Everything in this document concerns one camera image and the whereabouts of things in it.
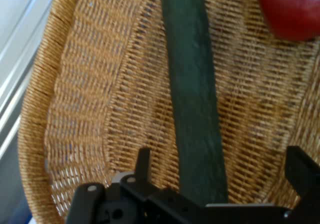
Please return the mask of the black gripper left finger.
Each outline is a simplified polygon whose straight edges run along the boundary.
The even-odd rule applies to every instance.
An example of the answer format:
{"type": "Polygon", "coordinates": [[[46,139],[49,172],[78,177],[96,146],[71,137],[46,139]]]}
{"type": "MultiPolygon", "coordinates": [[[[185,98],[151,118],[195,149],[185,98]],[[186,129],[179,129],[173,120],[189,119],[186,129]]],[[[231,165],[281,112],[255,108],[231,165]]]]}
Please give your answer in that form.
{"type": "Polygon", "coordinates": [[[151,150],[138,152],[133,174],[106,188],[101,183],[77,187],[68,224],[201,224],[202,208],[171,189],[159,189],[149,181],[151,150]]]}

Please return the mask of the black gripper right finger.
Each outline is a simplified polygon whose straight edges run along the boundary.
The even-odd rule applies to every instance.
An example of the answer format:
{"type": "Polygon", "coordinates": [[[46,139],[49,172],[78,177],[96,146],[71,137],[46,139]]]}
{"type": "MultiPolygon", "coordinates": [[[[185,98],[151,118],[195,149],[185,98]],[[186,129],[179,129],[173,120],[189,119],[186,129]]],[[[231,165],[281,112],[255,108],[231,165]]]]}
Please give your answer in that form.
{"type": "Polygon", "coordinates": [[[320,222],[320,166],[299,146],[288,146],[285,177],[300,201],[287,216],[289,224],[320,222]]]}

